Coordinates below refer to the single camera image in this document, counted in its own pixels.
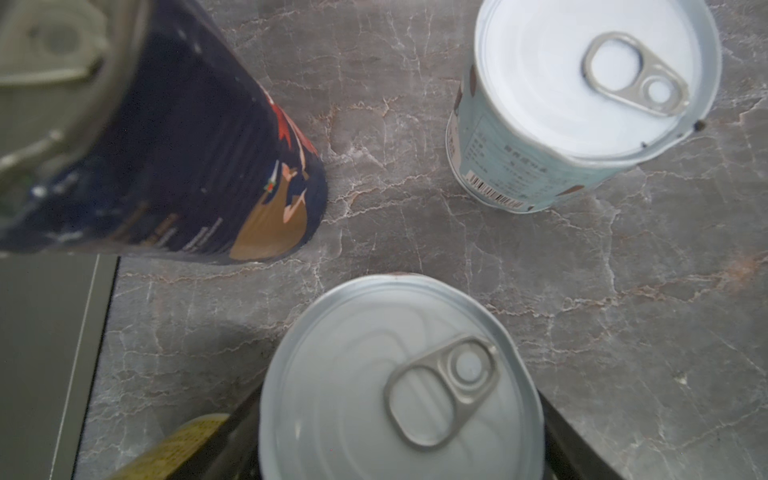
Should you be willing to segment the teal label can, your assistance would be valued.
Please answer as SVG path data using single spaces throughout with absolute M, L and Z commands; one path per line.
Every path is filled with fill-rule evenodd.
M 446 129 L 451 170 L 488 206 L 545 210 L 690 136 L 721 74 L 703 1 L 486 1 Z

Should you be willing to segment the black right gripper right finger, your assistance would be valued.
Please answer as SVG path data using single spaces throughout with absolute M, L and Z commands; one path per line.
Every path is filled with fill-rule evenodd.
M 562 414 L 539 393 L 544 416 L 544 480 L 622 480 Z

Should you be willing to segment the dark blue can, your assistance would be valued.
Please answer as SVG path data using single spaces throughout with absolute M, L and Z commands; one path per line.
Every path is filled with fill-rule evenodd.
M 316 148 L 199 3 L 2 3 L 4 253 L 275 261 L 327 199 Z

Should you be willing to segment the yellow label can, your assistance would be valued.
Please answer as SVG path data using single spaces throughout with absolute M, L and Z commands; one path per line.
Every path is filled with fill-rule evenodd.
M 162 480 L 189 460 L 229 419 L 226 413 L 194 418 L 108 477 L 108 480 Z

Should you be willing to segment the pink label can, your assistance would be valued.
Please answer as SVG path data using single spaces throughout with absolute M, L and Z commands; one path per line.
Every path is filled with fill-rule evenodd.
M 321 296 L 268 368 L 266 479 L 539 479 L 542 407 L 502 323 L 411 273 Z

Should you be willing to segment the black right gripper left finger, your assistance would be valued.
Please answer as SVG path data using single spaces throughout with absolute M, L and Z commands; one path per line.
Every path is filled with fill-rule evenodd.
M 169 479 L 261 479 L 258 444 L 260 384 Z

